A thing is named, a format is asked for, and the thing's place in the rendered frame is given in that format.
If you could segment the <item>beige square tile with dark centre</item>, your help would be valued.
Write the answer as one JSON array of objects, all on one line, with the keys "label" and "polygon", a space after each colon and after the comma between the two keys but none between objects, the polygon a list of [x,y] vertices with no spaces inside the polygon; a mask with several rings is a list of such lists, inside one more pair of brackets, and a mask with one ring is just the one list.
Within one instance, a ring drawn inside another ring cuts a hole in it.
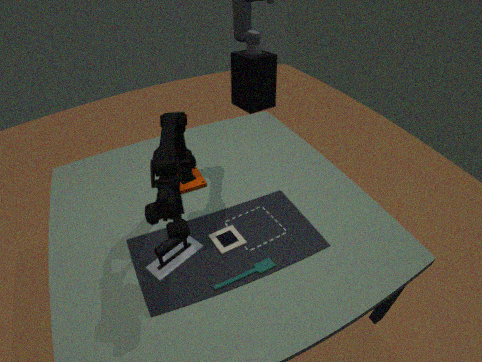
[{"label": "beige square tile with dark centre", "polygon": [[220,229],[208,235],[208,237],[213,241],[222,255],[241,245],[247,244],[247,241],[233,225]]}]

